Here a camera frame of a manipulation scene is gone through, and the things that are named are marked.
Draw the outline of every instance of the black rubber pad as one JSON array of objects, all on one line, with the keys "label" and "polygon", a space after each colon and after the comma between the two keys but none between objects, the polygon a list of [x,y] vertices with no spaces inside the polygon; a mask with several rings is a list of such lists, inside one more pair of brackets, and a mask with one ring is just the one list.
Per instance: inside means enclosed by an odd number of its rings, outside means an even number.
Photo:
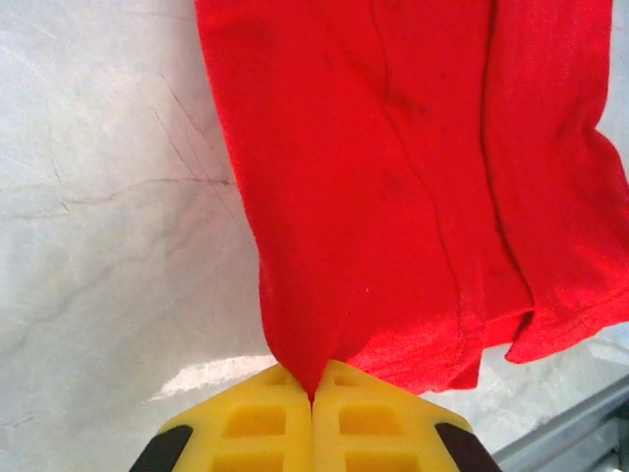
[{"label": "black rubber pad", "polygon": [[155,436],[129,472],[172,472],[192,434],[192,427],[182,425]]},{"label": "black rubber pad", "polygon": [[476,436],[448,423],[435,428],[461,472],[501,472]]}]

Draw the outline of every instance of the marble countertop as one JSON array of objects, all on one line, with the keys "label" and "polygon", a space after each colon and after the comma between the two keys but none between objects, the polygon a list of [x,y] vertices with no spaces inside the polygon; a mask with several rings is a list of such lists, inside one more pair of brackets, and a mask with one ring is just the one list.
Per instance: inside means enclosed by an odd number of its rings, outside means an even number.
[{"label": "marble countertop", "polygon": [[[629,157],[629,4],[601,128]],[[0,471],[128,470],[274,363],[192,0],[0,5]],[[624,375],[629,327],[426,397],[490,450]],[[585,376],[586,382],[578,381]]]}]

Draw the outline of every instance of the rectangular hole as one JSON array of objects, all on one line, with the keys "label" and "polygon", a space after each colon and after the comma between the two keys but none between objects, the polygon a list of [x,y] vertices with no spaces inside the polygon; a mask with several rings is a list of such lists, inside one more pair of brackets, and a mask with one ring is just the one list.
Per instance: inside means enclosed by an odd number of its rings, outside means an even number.
[{"label": "rectangular hole", "polygon": [[255,405],[237,408],[229,417],[226,438],[282,436],[286,434],[286,411],[280,406]]},{"label": "rectangular hole", "polygon": [[284,454],[277,451],[217,455],[211,472],[282,472]]},{"label": "rectangular hole", "polygon": [[421,472],[414,452],[348,451],[346,472]]},{"label": "rectangular hole", "polygon": [[383,404],[345,405],[339,412],[341,435],[400,436],[402,426],[395,411]]}]

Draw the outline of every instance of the red cloth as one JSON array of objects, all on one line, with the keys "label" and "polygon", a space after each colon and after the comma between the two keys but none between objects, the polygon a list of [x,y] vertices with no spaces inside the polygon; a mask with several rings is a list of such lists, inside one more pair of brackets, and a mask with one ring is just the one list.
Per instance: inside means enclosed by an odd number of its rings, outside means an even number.
[{"label": "red cloth", "polygon": [[629,320],[609,0],[197,8],[266,339],[308,392],[331,358],[471,387],[489,345],[526,362]]}]

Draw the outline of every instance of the yellow plastic part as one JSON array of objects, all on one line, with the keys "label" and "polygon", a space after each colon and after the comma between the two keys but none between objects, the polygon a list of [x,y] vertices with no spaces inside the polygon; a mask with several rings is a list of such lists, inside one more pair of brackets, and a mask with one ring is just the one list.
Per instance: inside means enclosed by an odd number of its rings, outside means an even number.
[{"label": "yellow plastic part", "polygon": [[460,416],[340,362],[313,404],[315,472],[458,472],[435,425]]},{"label": "yellow plastic part", "polygon": [[173,472],[311,472],[311,404],[274,366],[176,416],[193,428]]},{"label": "yellow plastic part", "polygon": [[193,429],[172,472],[459,472],[439,423],[472,433],[460,416],[330,362],[312,406],[277,365],[176,416],[159,433]]}]

